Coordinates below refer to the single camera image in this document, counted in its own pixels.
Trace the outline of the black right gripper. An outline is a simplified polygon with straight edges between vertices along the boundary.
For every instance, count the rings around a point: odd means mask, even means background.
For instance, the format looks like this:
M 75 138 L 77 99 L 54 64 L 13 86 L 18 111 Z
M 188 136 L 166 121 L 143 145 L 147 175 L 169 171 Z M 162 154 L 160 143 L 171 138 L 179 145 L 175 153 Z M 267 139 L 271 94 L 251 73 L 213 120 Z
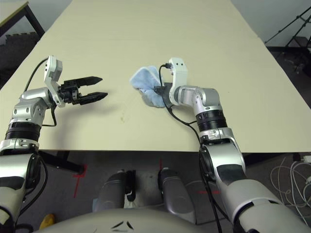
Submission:
M 164 83 L 163 86 L 156 86 L 154 91 L 162 97 L 162 100 L 166 107 L 172 107 L 173 104 L 170 101 L 169 92 L 172 87 L 172 83 Z

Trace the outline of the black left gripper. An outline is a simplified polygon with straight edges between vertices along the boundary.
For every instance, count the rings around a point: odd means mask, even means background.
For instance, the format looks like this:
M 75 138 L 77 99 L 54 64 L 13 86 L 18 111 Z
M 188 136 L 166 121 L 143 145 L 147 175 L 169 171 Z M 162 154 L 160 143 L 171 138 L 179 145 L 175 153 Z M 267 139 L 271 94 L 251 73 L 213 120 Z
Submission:
M 84 78 L 79 78 L 76 80 L 67 80 L 64 81 L 62 85 L 58 88 L 59 97 L 63 100 L 64 103 L 72 103 L 85 105 L 93 102 L 97 102 L 105 98 L 108 93 L 106 92 L 94 92 L 82 96 L 79 92 L 81 86 L 89 86 L 101 82 L 103 79 L 95 76 L 89 76 Z

